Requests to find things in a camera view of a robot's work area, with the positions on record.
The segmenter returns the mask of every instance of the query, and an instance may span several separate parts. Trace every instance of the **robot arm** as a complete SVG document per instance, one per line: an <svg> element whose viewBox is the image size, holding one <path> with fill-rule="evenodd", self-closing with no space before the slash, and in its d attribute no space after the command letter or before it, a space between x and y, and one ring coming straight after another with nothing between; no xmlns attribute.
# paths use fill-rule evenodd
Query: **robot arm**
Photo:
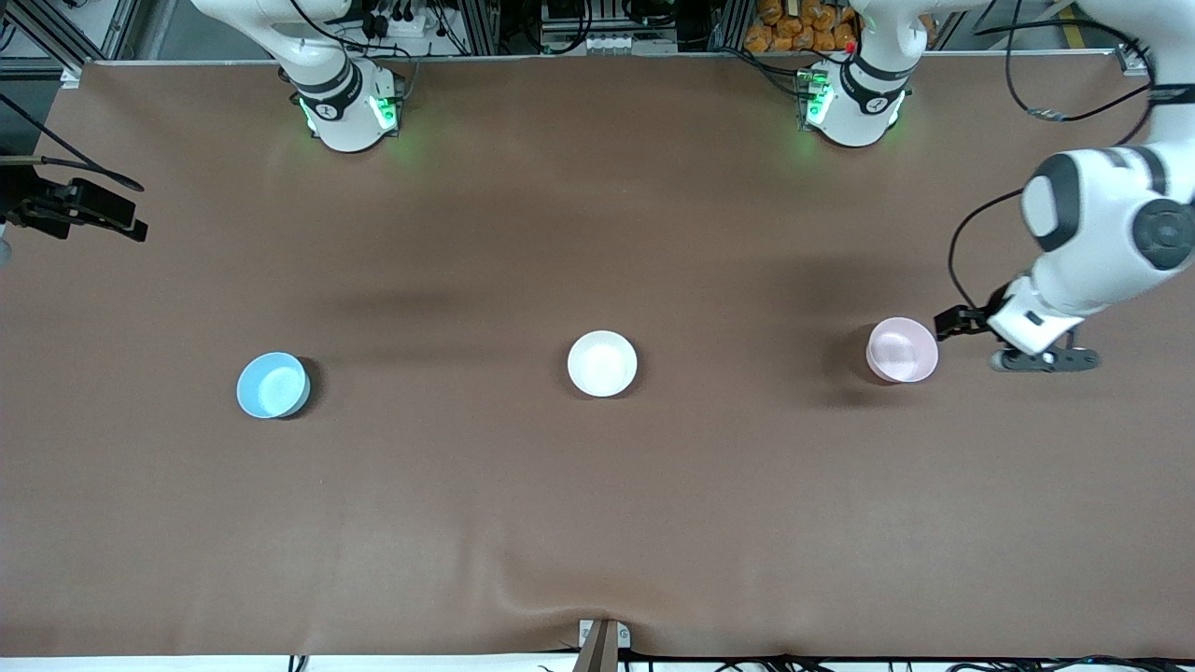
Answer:
<svg viewBox="0 0 1195 672"><path fill-rule="evenodd" d="M1080 0L1080 5L1096 20L1148 45L1157 69L1150 139L1141 146L1062 152L1046 159L1021 198L1025 225L1042 255L997 291L976 316L978 329L939 316L939 340L989 329L1032 359L1084 319L1191 264L1195 0Z"/></svg>
<svg viewBox="0 0 1195 672"><path fill-rule="evenodd" d="M1193 143L1055 154L1021 207L1042 255L1009 283L987 318L1036 355L1084 319L1173 277L1191 263Z"/></svg>
<svg viewBox="0 0 1195 672"><path fill-rule="evenodd" d="M883 136L905 100L905 85L921 60L929 32L921 14L970 10L986 0L851 0L863 28L858 49L845 60L814 66L829 83L829 94L807 122L846 147L871 145Z"/></svg>
<svg viewBox="0 0 1195 672"><path fill-rule="evenodd" d="M191 0L204 14L245 33L274 56L299 90L307 126L338 152L360 152L398 128L400 94L391 71L351 59L326 37L310 36L307 18L344 16L353 0ZM304 18L295 2L301 2Z"/></svg>

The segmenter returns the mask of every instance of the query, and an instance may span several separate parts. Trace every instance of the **brown tablecloth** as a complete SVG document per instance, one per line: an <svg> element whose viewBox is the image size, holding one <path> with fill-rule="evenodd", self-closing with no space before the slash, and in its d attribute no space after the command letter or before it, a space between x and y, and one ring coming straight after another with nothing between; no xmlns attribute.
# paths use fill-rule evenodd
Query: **brown tablecloth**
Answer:
<svg viewBox="0 0 1195 672"><path fill-rule="evenodd" d="M1135 84L1018 59L1080 111ZM1081 375L856 374L860 329L957 301L957 221L1050 152L999 59L929 59L848 151L723 59L423 68L402 138L337 155L272 67L91 67L50 123L145 182L143 245L12 231L0 273L0 653L559 648L1193 655L1195 275L1091 319ZM45 170L65 178L66 173ZM986 295L1035 256L968 231ZM642 358L586 401L564 355ZM299 420L240 368L311 358Z"/></svg>

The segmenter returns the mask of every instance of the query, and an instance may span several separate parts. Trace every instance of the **green led light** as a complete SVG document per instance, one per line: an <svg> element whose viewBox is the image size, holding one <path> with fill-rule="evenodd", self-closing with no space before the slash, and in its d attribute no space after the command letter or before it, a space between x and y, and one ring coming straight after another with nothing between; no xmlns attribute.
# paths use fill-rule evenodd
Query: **green led light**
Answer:
<svg viewBox="0 0 1195 672"><path fill-rule="evenodd" d="M299 98L299 108L302 110L302 115L307 117L307 128L310 128L312 133L315 133L315 120L311 116L311 109L307 106L307 102Z"/></svg>
<svg viewBox="0 0 1195 672"><path fill-rule="evenodd" d="M896 123L896 120L900 118L900 104L903 102L905 93L901 93L900 97L896 98L896 102L893 103L893 116L888 117L888 126Z"/></svg>
<svg viewBox="0 0 1195 672"><path fill-rule="evenodd" d="M834 87L831 85L823 85L821 92L809 102L809 114L807 120L809 123L819 124L826 121L826 110L829 109L829 104L834 102Z"/></svg>
<svg viewBox="0 0 1195 672"><path fill-rule="evenodd" d="M394 127L394 104L390 100L379 100L373 96L369 97L369 106L373 108L374 116L378 117L378 123L382 128Z"/></svg>

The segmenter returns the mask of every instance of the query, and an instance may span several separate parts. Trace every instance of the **bowl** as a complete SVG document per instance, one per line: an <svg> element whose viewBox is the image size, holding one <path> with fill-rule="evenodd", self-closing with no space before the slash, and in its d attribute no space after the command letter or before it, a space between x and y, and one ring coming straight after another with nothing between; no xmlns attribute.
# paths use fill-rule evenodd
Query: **bowl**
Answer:
<svg viewBox="0 0 1195 672"><path fill-rule="evenodd" d="M262 420L296 413L310 395L307 371L299 358L287 353L266 353L255 359L237 380L241 410Z"/></svg>
<svg viewBox="0 0 1195 672"><path fill-rule="evenodd" d="M871 330L868 366L889 383L925 380L938 366L938 341L920 322L889 317Z"/></svg>
<svg viewBox="0 0 1195 672"><path fill-rule="evenodd" d="M635 380L635 346L613 331L590 331L569 350L569 378L590 397L613 397Z"/></svg>

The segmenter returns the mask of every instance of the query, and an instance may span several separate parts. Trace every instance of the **blue bowl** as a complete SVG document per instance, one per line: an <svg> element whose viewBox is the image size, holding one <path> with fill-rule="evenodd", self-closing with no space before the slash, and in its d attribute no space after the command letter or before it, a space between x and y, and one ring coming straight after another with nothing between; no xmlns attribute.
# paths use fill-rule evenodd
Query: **blue bowl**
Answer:
<svg viewBox="0 0 1195 672"><path fill-rule="evenodd" d="M287 353L266 353L249 362L237 380L241 410L262 420L286 417L307 403L311 378L302 362Z"/></svg>

